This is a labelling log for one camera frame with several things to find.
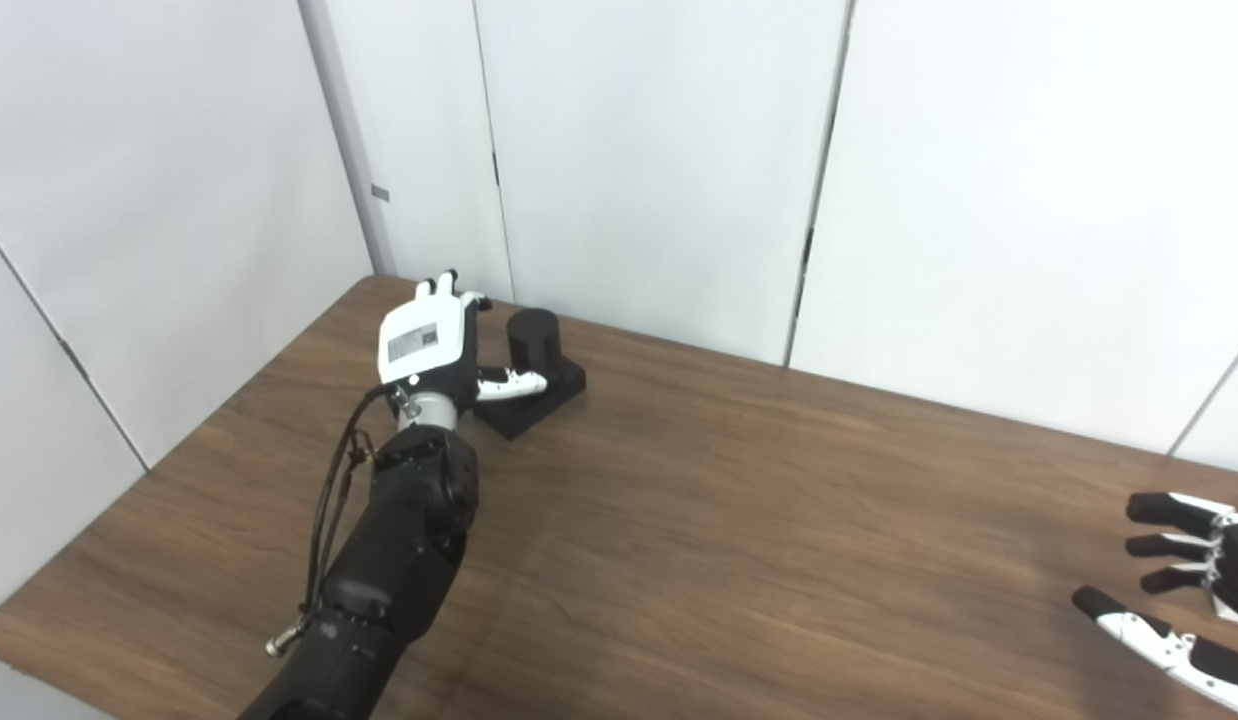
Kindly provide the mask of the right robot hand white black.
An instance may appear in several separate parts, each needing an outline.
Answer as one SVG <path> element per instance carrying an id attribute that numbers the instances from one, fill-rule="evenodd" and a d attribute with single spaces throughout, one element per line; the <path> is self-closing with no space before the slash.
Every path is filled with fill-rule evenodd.
<path id="1" fill-rule="evenodd" d="M 1128 496 L 1127 520 L 1162 532 L 1128 538 L 1135 559 L 1172 557 L 1172 564 L 1141 576 L 1148 594 L 1196 589 L 1218 619 L 1238 624 L 1238 510 L 1177 492 Z M 1072 593 L 1072 605 L 1159 673 L 1238 714 L 1238 651 L 1181 633 L 1162 619 L 1136 612 L 1093 585 Z"/>

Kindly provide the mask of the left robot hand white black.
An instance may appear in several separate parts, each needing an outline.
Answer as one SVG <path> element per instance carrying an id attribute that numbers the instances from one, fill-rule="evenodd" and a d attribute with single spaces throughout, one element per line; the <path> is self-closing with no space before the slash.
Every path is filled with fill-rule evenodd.
<path id="1" fill-rule="evenodd" d="M 415 287 L 413 299 L 383 315 L 378 329 L 378 379 L 391 405 L 409 421 L 426 414 L 462 416 L 482 402 L 541 395 L 545 374 L 531 369 L 482 367 L 477 315 L 491 297 L 456 289 L 454 268 Z"/>

